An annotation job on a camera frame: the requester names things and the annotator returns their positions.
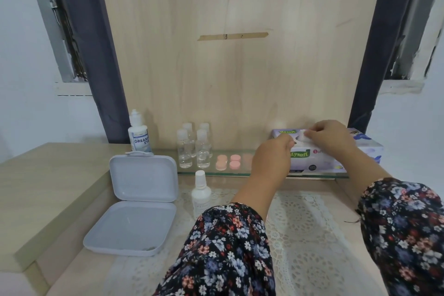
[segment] black floral shirt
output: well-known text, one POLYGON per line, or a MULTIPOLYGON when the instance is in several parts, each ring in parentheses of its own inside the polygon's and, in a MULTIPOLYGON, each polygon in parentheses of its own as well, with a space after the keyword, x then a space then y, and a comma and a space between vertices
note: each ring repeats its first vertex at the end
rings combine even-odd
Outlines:
MULTIPOLYGON (((390 295, 444 295, 444 209, 427 186, 386 178, 358 204, 365 245, 390 295)), ((262 218, 241 203, 206 210, 155 295, 275 295, 262 218)))

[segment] open plastic case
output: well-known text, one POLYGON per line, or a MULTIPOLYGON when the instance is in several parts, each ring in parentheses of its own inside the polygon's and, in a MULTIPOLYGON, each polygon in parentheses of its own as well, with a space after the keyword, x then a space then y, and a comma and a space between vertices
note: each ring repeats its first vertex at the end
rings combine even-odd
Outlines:
POLYGON ((112 205, 86 234, 96 253, 152 256, 162 248, 176 215, 179 180, 174 159, 141 151, 110 160, 112 205))

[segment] hand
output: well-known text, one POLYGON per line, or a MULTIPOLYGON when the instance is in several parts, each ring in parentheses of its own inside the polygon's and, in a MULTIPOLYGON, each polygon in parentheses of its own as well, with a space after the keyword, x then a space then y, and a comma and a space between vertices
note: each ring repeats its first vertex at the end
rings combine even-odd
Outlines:
POLYGON ((306 130, 304 135, 338 161, 358 150, 346 126, 336 120, 321 120, 306 130))
POLYGON ((290 150, 293 146, 293 138, 287 133, 263 142, 254 154, 251 177, 279 186, 290 171, 290 150))

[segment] brown tape strip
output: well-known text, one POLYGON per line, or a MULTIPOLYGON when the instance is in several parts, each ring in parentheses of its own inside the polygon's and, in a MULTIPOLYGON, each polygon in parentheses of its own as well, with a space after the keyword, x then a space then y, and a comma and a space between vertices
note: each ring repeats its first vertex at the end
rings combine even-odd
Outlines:
POLYGON ((236 34, 215 34, 215 35, 201 35, 197 41, 210 40, 233 40, 233 39, 258 39, 267 37, 268 32, 257 33, 236 33, 236 34))

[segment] person's left hand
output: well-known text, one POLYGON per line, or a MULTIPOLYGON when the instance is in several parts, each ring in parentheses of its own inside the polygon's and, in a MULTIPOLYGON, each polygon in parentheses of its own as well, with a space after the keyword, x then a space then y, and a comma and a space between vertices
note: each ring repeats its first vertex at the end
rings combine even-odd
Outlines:
POLYGON ((294 140, 287 133, 263 142, 254 154, 251 176, 279 186, 290 171, 290 150, 293 146, 294 140))

